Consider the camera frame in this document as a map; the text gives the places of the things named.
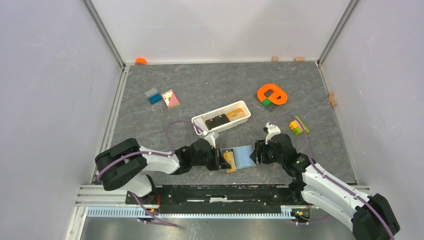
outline blue lego brick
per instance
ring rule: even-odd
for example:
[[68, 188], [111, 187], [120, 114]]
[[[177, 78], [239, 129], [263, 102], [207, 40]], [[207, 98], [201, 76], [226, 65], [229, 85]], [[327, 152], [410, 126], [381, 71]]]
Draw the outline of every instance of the blue lego brick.
[[151, 105], [159, 102], [160, 100], [162, 100], [162, 97], [159, 93], [148, 98], [148, 101], [150, 102]]

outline green lego brick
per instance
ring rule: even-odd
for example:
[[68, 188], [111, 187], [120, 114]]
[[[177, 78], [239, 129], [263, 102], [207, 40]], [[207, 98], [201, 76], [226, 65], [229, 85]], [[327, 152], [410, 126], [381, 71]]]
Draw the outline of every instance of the green lego brick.
[[265, 100], [262, 101], [262, 104], [266, 107], [271, 104], [271, 100], [269, 100], [268, 98], [265, 98]]
[[302, 126], [303, 126], [303, 128], [305, 129], [305, 132], [308, 134], [309, 133], [309, 129], [306, 127], [306, 125], [302, 122], [302, 120], [298, 117], [298, 116], [296, 116], [296, 120], [300, 123], [300, 124], [302, 124]]
[[296, 136], [299, 135], [299, 134], [301, 134], [302, 133], [302, 128], [300, 128], [299, 126], [295, 127], [293, 129], [293, 133], [296, 134]]

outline orange plastic ring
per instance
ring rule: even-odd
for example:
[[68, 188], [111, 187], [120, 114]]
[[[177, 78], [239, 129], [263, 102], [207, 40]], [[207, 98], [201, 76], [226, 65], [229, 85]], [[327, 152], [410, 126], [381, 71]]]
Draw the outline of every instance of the orange plastic ring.
[[257, 91], [257, 99], [259, 99], [260, 102], [263, 102], [267, 98], [265, 93], [268, 91], [272, 91], [271, 95], [268, 97], [271, 103], [276, 105], [283, 105], [287, 102], [287, 93], [274, 83], [267, 83], [259, 88]]

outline white panel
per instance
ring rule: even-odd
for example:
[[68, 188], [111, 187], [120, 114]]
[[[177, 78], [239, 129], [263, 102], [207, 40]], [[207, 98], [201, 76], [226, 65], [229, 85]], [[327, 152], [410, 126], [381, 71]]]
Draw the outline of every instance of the white panel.
[[124, 61], [317, 60], [349, 0], [93, 0]]
[[79, 0], [0, 3], [0, 239], [61, 240], [120, 69]]
[[358, 178], [424, 234], [424, 2], [360, 1], [323, 66]]

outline white plastic tray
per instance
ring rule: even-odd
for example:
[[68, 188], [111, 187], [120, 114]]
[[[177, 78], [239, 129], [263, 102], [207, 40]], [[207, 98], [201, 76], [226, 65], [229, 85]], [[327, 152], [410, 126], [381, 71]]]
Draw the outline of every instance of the white plastic tray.
[[[234, 120], [234, 121], [230, 121], [226, 124], [217, 126], [215, 128], [212, 128], [211, 130], [208, 130], [208, 127], [206, 126], [206, 123], [205, 123], [206, 120], [209, 120], [211, 118], [214, 118], [214, 117], [222, 115], [222, 114], [227, 114], [227, 113], [232, 112], [236, 109], [242, 109], [246, 116], [239, 118], [237, 120]], [[237, 126], [239, 124], [247, 122], [248, 119], [250, 118], [250, 116], [251, 116], [251, 112], [249, 111], [248, 107], [246, 106], [245, 101], [237, 101], [237, 102], [232, 103], [230, 105], [223, 106], [223, 107], [218, 108], [216, 110], [204, 113], [202, 115], [195, 116], [191, 119], [191, 122], [196, 124], [197, 126], [199, 126], [201, 129], [203, 129], [207, 133], [209, 133], [209, 132], [218, 132], [219, 133], [219, 132], [228, 130], [230, 128], [234, 128], [235, 126]], [[195, 127], [194, 127], [194, 130], [196, 131], [197, 135], [202, 136], [202, 133], [199, 132], [199, 130], [197, 130]]]

